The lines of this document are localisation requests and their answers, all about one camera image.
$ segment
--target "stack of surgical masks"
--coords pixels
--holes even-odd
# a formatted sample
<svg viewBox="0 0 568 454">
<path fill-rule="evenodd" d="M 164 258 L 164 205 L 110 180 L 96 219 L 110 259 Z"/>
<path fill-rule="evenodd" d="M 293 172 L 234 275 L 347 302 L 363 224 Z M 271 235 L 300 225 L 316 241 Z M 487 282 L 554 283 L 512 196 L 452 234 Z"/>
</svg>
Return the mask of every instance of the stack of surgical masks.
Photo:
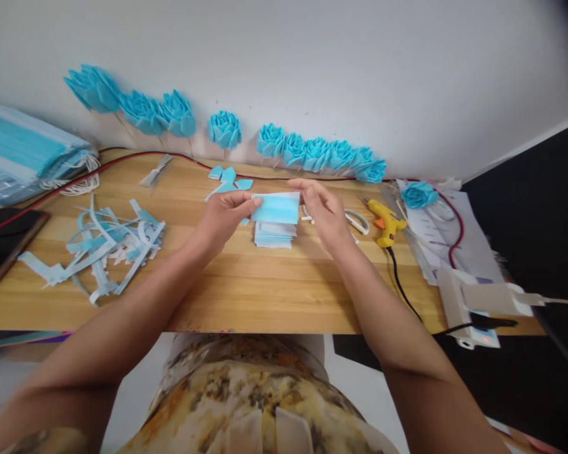
<svg viewBox="0 0 568 454">
<path fill-rule="evenodd" d="M 90 143 L 18 110 L 0 107 L 0 206 L 16 204 L 97 168 Z M 84 183 L 70 195 L 98 186 Z"/>
</svg>

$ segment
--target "blue paper flower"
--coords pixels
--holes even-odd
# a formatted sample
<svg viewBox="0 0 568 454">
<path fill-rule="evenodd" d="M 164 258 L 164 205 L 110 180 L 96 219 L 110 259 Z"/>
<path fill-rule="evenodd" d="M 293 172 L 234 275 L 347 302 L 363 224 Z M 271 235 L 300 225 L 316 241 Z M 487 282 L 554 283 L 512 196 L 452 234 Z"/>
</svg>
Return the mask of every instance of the blue paper flower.
<svg viewBox="0 0 568 454">
<path fill-rule="evenodd" d="M 368 183 L 380 183 L 383 181 L 386 168 L 385 160 L 375 160 L 369 166 L 356 171 L 355 177 Z"/>
<path fill-rule="evenodd" d="M 234 149 L 242 142 L 240 122 L 234 114 L 222 110 L 210 117 L 208 137 L 223 149 Z"/>
<path fill-rule="evenodd" d="M 424 208 L 435 203 L 439 194 L 427 182 L 412 182 L 402 191 L 402 200 L 410 209 Z"/>
<path fill-rule="evenodd" d="M 87 109 L 101 114 L 120 110 L 120 89 L 100 68 L 82 65 L 80 73 L 70 70 L 69 77 L 63 80 Z"/>
<path fill-rule="evenodd" d="M 355 157 L 355 152 L 347 141 L 339 142 L 334 141 L 329 147 L 330 156 L 328 161 L 328 168 L 340 170 L 349 165 Z"/>
<path fill-rule="evenodd" d="M 130 96 L 120 96 L 120 107 L 124 118 L 143 134 L 148 136 L 161 136 L 164 132 L 160 122 L 160 105 L 142 93 L 132 92 Z"/>
<path fill-rule="evenodd" d="M 305 156 L 305 142 L 303 137 L 296 133 L 286 137 L 284 140 L 284 147 L 282 148 L 282 161 L 286 166 L 301 164 Z"/>
<path fill-rule="evenodd" d="M 305 142 L 305 156 L 303 157 L 303 170 L 319 172 L 328 163 L 330 147 L 328 142 L 319 137 Z"/>
<path fill-rule="evenodd" d="M 349 164 L 347 164 L 347 167 L 355 170 L 356 172 L 367 168 L 374 162 L 374 159 L 372 157 L 373 152 L 368 147 L 356 148 L 355 150 L 353 150 L 353 153 L 353 159 L 351 160 L 351 162 L 349 162 Z"/>
<path fill-rule="evenodd" d="M 282 152 L 285 138 L 282 128 L 276 128 L 273 123 L 270 123 L 269 126 L 263 125 L 259 131 L 257 152 L 263 158 L 277 158 Z"/>
<path fill-rule="evenodd" d="M 189 101 L 177 90 L 173 90 L 172 95 L 164 94 L 158 119 L 162 127 L 173 136 L 189 138 L 196 133 L 196 119 L 191 112 Z"/>
</svg>

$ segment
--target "finger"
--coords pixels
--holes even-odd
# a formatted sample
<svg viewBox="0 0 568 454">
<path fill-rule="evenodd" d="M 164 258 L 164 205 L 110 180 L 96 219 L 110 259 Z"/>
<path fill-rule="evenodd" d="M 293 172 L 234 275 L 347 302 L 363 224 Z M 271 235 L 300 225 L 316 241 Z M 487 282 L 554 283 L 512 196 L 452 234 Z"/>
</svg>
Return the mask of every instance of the finger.
<svg viewBox="0 0 568 454">
<path fill-rule="evenodd" d="M 257 211 L 257 208 L 263 204 L 263 199 L 260 197 L 255 197 L 253 199 L 249 199 L 241 204 L 238 208 L 233 209 L 232 211 L 235 213 L 237 218 L 240 218 L 240 221 L 244 218 L 248 218 L 252 213 Z"/>
<path fill-rule="evenodd" d="M 316 192 L 313 186 L 309 186 L 303 191 L 303 200 L 307 211 L 310 216 L 314 219 L 319 219 L 328 213 L 328 210 L 324 207 L 320 195 Z"/>
<path fill-rule="evenodd" d="M 252 198 L 252 192 L 248 191 L 230 191 L 224 192 L 222 201 L 227 203 L 230 208 L 236 208 L 242 205 L 244 202 L 249 201 Z"/>
<path fill-rule="evenodd" d="M 293 178 L 291 180 L 288 180 L 288 184 L 293 188 L 300 190 L 305 190 L 309 187 L 314 187 L 315 190 L 318 192 L 318 194 L 328 192 L 328 189 L 326 189 L 326 187 L 322 183 L 317 182 L 315 180 L 309 180 L 308 178 Z"/>
</svg>

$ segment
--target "white elastic ear loop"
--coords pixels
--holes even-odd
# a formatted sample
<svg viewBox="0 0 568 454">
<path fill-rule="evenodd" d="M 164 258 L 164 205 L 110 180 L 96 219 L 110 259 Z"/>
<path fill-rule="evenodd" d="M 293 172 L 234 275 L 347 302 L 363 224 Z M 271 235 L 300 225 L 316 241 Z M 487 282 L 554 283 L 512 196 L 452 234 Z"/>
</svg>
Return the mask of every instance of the white elastic ear loop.
<svg viewBox="0 0 568 454">
<path fill-rule="evenodd" d="M 67 163 L 64 163 L 63 165 L 65 167 L 69 167 L 69 168 L 78 168 L 78 167 L 82 167 L 83 165 L 85 165 L 86 169 L 89 172 L 92 172 L 93 170 L 98 169 L 101 164 L 96 157 L 92 156 L 91 154 L 88 154 L 88 155 L 84 156 L 84 158 L 81 159 L 80 162 L 76 165 L 67 164 Z M 43 189 L 47 189 L 47 190 L 58 189 L 59 187 L 63 186 L 64 184 L 67 184 L 69 181 L 70 180 L 42 181 L 42 182 L 40 182 L 40 187 L 42 187 Z M 74 184 L 73 186 L 62 190 L 61 194 L 70 195 L 70 196 L 86 194 L 88 192 L 91 192 L 91 191 L 97 189 L 100 184 L 101 184 L 101 181 L 99 179 L 99 175 L 93 175 L 92 177 L 88 177 L 88 178 L 82 180 L 80 183 Z"/>
</svg>

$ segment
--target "smartphone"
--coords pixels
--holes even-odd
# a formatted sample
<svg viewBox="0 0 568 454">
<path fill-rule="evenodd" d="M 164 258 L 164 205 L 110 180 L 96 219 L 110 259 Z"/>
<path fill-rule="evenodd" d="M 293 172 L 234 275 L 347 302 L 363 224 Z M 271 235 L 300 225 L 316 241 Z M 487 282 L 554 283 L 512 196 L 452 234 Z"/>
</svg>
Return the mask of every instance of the smartphone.
<svg viewBox="0 0 568 454">
<path fill-rule="evenodd" d="M 18 208 L 0 208 L 0 224 L 21 212 Z M 45 211 L 28 211 L 0 228 L 0 279 L 50 218 Z"/>
</svg>

